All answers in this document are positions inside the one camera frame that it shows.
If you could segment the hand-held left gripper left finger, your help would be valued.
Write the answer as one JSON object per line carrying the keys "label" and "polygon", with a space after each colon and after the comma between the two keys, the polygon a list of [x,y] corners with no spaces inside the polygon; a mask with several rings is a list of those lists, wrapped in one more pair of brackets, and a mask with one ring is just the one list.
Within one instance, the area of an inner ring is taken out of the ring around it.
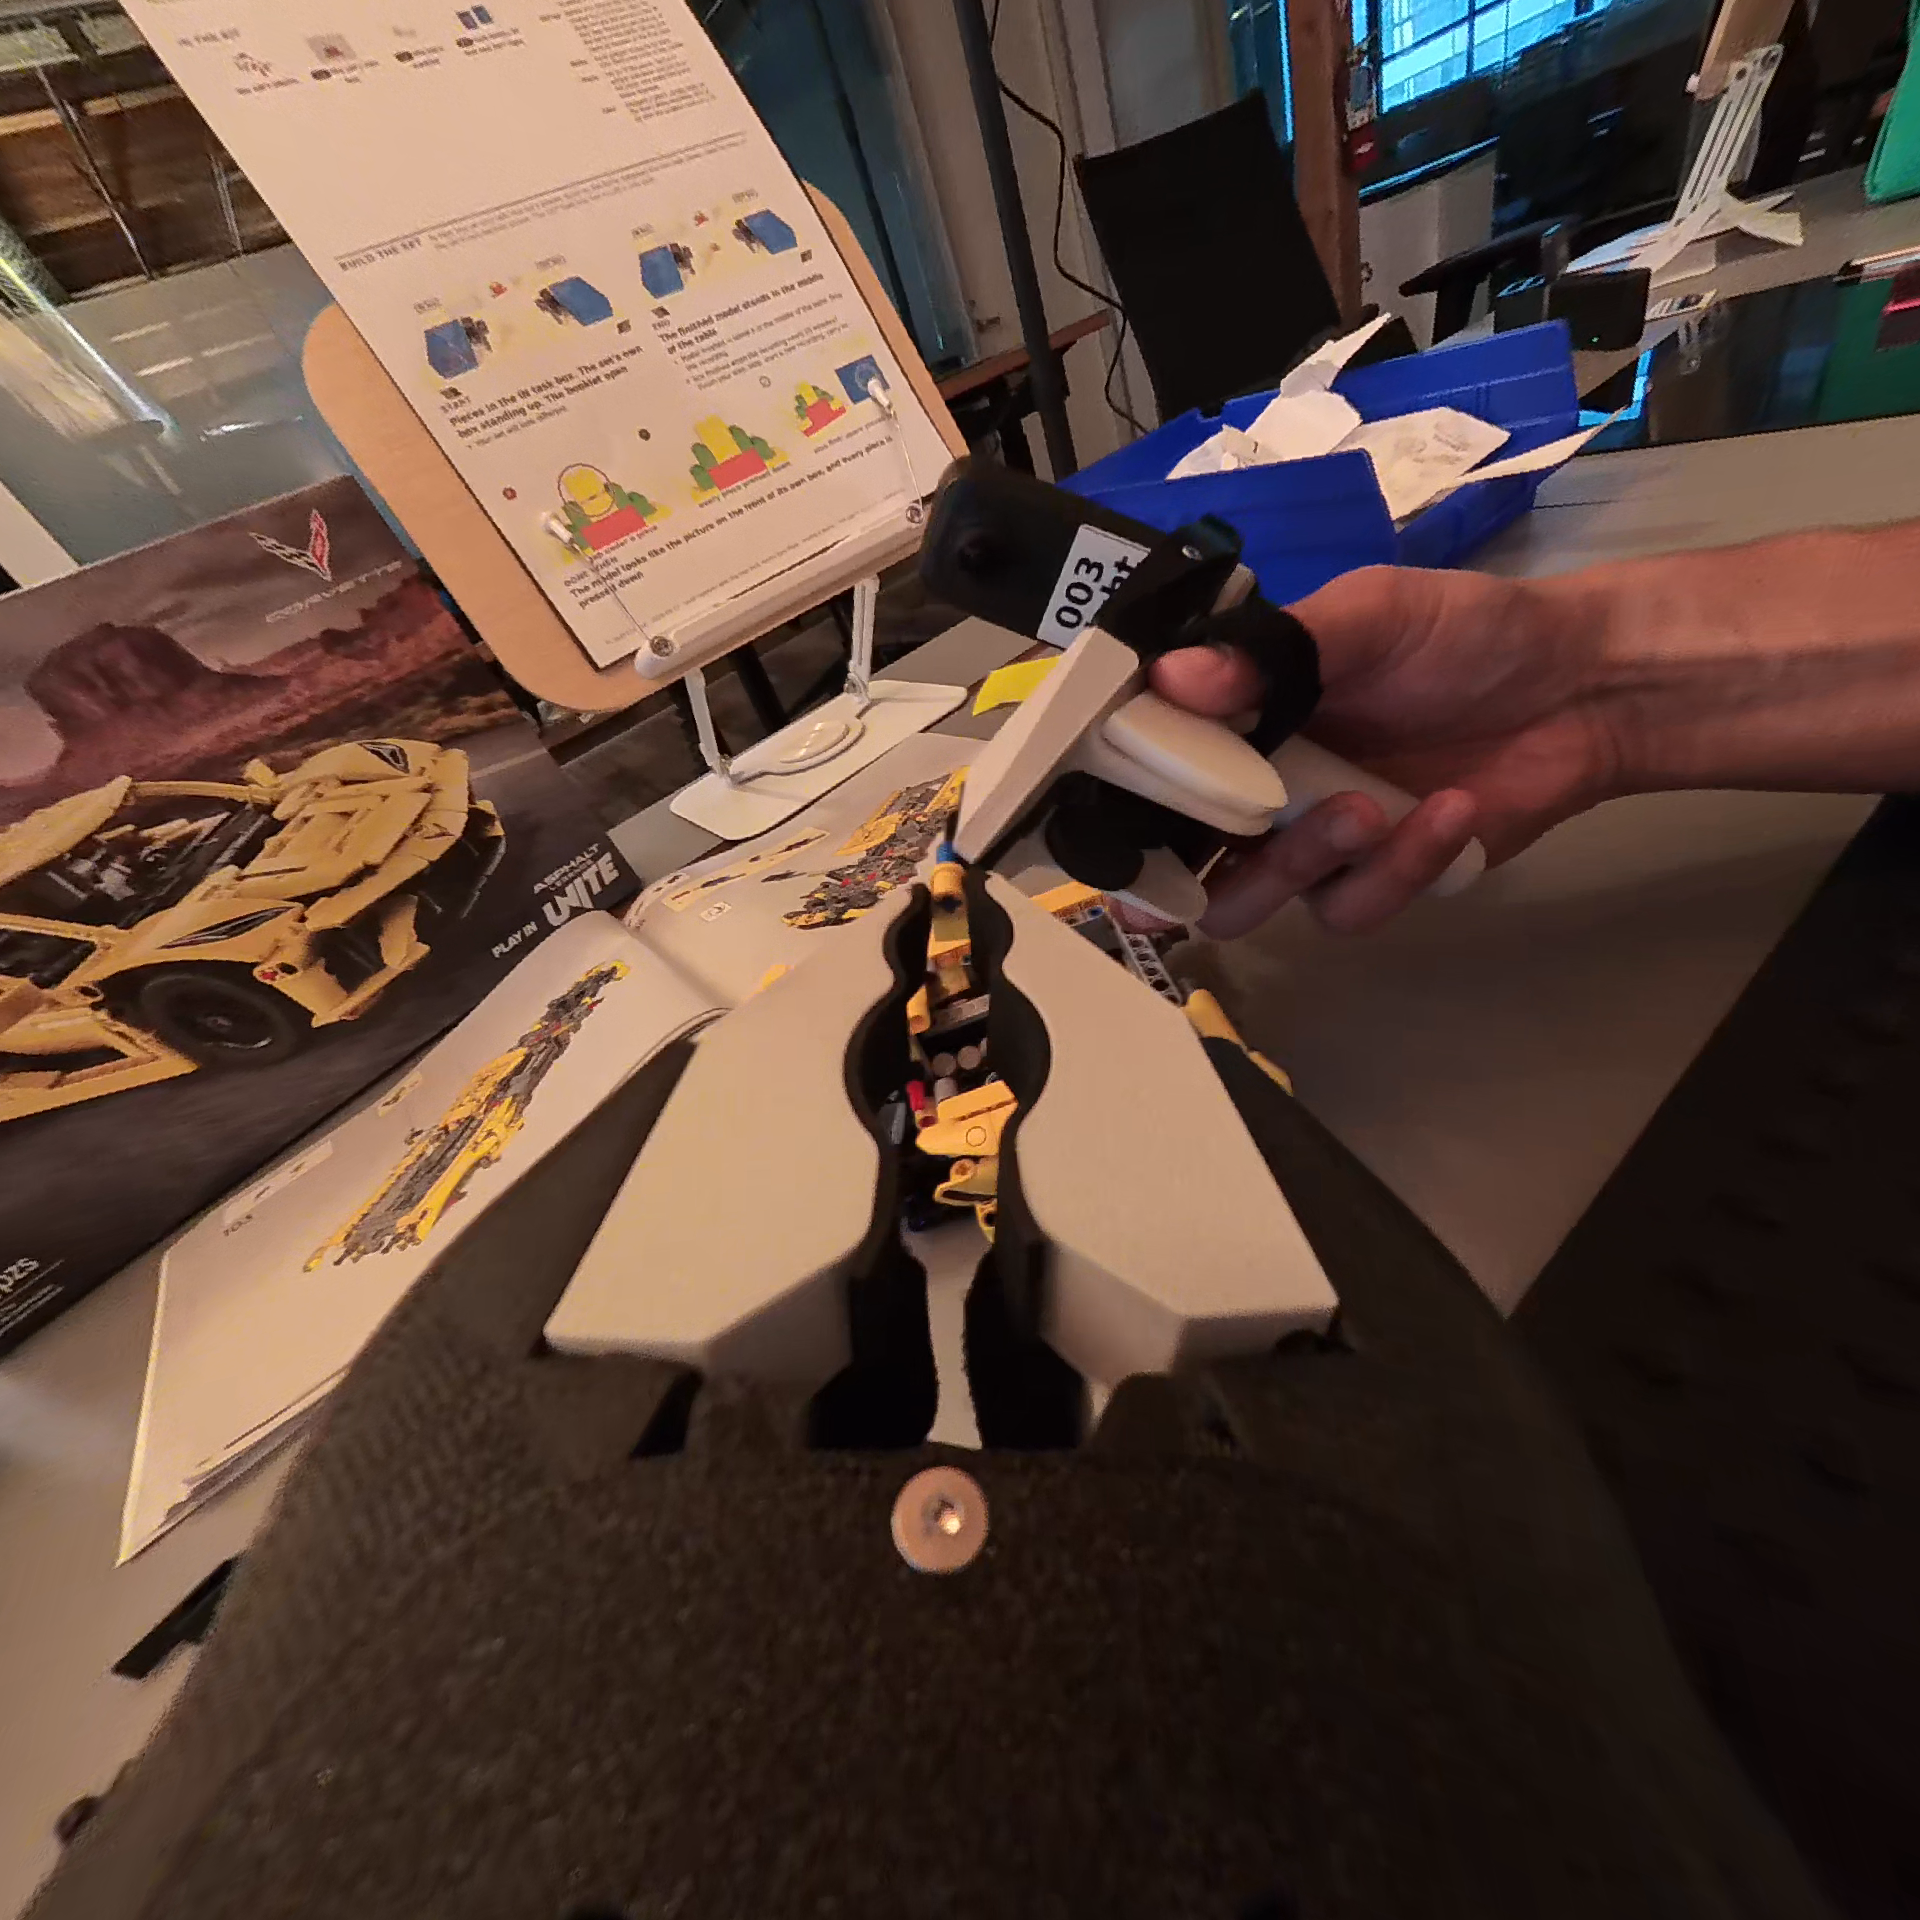
{"label": "hand-held left gripper left finger", "polygon": [[878,1105],[905,1070],[928,893],[830,927],[702,1036],[554,1311],[563,1355],[838,1374],[882,1238]]}

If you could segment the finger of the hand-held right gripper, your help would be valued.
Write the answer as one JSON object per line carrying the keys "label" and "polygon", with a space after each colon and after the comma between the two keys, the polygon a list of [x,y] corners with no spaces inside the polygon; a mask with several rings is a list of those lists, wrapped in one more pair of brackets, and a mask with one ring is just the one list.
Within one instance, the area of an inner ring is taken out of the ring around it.
{"label": "finger of the hand-held right gripper", "polygon": [[1144,665],[1126,643],[1088,630],[1060,652],[966,769],[952,830],[960,862],[989,869],[1042,822],[1065,869],[1140,869],[1154,777],[1110,721],[1132,716],[1144,694]]}

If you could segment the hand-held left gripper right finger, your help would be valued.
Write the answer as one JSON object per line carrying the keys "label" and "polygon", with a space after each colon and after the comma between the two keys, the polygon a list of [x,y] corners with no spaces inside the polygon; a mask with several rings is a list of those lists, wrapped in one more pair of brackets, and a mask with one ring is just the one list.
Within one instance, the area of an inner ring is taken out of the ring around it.
{"label": "hand-held left gripper right finger", "polygon": [[966,877],[1000,1141],[1000,1297],[1022,1341],[1115,1385],[1330,1332],[1338,1293],[1170,998],[1035,899]]}

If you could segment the yellow toy brick car model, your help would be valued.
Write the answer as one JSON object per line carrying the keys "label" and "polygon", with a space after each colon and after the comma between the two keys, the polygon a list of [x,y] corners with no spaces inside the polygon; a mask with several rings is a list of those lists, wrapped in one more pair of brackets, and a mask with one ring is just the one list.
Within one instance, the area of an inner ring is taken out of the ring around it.
{"label": "yellow toy brick car model", "polygon": [[[801,930],[838,927],[870,911],[907,883],[928,884],[930,859],[913,845],[850,849],[810,887],[784,922]],[[837,1118],[848,1105],[854,1123],[875,1132],[875,1149],[852,1151],[854,1170],[880,1159],[878,1197],[892,1197],[900,1223],[928,1231],[947,1217],[972,1211],[986,1238],[994,1236],[1002,1137],[1018,1115],[989,1047],[993,997],[973,962],[972,939],[933,947],[928,971],[904,1012],[904,1057],[884,1052],[880,1090],[842,1090],[844,1068],[793,1025],[776,1031],[764,1019],[753,1039],[757,1121],[753,1163],[778,1163],[776,1141],[798,1142],[810,1130],[846,1132]]]}

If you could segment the person's right forearm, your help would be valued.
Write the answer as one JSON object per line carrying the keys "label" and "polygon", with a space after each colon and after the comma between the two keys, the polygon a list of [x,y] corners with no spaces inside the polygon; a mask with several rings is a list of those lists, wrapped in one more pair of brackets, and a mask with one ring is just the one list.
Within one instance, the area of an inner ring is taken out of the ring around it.
{"label": "person's right forearm", "polygon": [[1916,519],[1595,566],[1579,580],[1614,798],[1916,794]]}

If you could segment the person's right hand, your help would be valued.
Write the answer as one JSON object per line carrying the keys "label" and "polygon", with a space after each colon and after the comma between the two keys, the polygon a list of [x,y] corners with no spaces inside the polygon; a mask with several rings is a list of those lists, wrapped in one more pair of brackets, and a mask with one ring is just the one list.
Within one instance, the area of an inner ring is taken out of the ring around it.
{"label": "person's right hand", "polygon": [[1333,933],[1376,930],[1469,849],[1502,865],[1630,788],[1604,633],[1578,594],[1368,566],[1291,612],[1321,665],[1310,739],[1416,805],[1390,820],[1346,788],[1236,844],[1206,881],[1210,938],[1240,939],[1291,902]]}

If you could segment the blue storage bin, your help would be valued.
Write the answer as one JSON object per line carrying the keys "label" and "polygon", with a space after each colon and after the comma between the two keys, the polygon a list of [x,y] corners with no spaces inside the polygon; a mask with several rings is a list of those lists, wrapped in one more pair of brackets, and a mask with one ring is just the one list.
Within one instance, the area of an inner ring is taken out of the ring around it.
{"label": "blue storage bin", "polygon": [[[1576,350],[1562,319],[1454,337],[1426,351],[1346,371],[1333,388],[1369,426],[1441,406],[1498,426],[1509,434],[1498,457],[1525,457],[1578,427]],[[1218,417],[1177,417],[1065,477],[1065,490],[1163,533],[1211,514],[1240,533],[1241,557],[1261,593],[1289,602],[1350,569],[1465,566],[1529,514],[1545,482],[1540,470],[1500,475],[1395,521],[1372,466],[1355,450],[1250,470],[1170,475],[1177,460],[1218,427],[1250,430],[1266,404],[1268,394],[1253,394],[1229,399]]]}

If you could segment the white crumpled paper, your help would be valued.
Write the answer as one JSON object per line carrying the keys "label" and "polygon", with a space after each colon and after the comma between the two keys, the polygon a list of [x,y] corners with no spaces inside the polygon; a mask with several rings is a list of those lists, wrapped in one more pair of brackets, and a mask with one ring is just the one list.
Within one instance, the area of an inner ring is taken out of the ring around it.
{"label": "white crumpled paper", "polygon": [[1276,395],[1249,427],[1218,427],[1211,439],[1169,469],[1169,481],[1293,465],[1339,450],[1361,426],[1361,414],[1333,391],[1333,383],[1390,323],[1392,316],[1374,316],[1354,332],[1314,348],[1282,378]]}
{"label": "white crumpled paper", "polygon": [[1514,443],[1505,427],[1451,406],[1435,406],[1411,417],[1358,423],[1334,450],[1365,455],[1388,516],[1404,526],[1454,491],[1480,482],[1550,474],[1585,450],[1611,423],[1614,417],[1602,417],[1593,426],[1532,450],[1502,452]]}

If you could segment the open instruction booklet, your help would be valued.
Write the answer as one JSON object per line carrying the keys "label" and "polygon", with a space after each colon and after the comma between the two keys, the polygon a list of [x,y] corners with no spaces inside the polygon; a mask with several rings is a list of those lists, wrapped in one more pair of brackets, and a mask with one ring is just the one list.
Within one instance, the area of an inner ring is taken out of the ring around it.
{"label": "open instruction booklet", "polygon": [[921,734],[741,849],[584,909],[161,1265],[118,1566],[292,1437],[421,1275],[660,1049],[928,875],[986,739]]}

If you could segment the printed instruction sheet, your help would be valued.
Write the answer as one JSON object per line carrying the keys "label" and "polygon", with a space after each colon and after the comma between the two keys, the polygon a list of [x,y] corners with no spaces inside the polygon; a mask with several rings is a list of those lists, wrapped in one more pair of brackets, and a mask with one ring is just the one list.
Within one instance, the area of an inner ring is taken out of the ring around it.
{"label": "printed instruction sheet", "polygon": [[921,535],[952,461],[689,5],[126,5],[594,665]]}

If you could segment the black dimpled chair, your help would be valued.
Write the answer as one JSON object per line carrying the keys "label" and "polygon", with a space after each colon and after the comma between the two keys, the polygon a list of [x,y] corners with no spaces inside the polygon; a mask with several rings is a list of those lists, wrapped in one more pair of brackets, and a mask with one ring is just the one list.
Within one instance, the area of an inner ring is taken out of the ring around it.
{"label": "black dimpled chair", "polygon": [[1885,798],[1518,1308],[1843,1916],[1918,1916],[1918,799]]}

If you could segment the black toy brick panel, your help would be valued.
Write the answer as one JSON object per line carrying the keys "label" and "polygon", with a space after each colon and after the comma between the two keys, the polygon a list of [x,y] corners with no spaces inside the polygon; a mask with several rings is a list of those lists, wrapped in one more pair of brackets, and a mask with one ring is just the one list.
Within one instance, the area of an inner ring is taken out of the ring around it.
{"label": "black toy brick panel", "polygon": [[110,1676],[133,1685],[146,1683],[181,1651],[204,1644],[243,1558],[243,1555],[234,1555],[206,1572],[195,1588],[113,1662]]}

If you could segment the large paned window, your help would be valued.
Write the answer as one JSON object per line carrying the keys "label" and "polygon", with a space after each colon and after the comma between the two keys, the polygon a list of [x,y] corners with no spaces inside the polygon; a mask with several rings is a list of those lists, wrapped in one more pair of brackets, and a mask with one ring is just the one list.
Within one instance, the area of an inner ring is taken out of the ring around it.
{"label": "large paned window", "polygon": [[1558,90],[1611,67],[1698,45],[1708,3],[1358,3],[1355,42],[1378,54],[1378,105],[1416,105],[1488,81]]}

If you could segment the toy car set box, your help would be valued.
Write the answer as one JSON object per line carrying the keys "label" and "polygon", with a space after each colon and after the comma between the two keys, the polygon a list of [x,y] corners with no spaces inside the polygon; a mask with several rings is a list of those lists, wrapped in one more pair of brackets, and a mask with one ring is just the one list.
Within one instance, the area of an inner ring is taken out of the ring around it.
{"label": "toy car set box", "polygon": [[638,875],[350,477],[3,628],[14,1353]]}

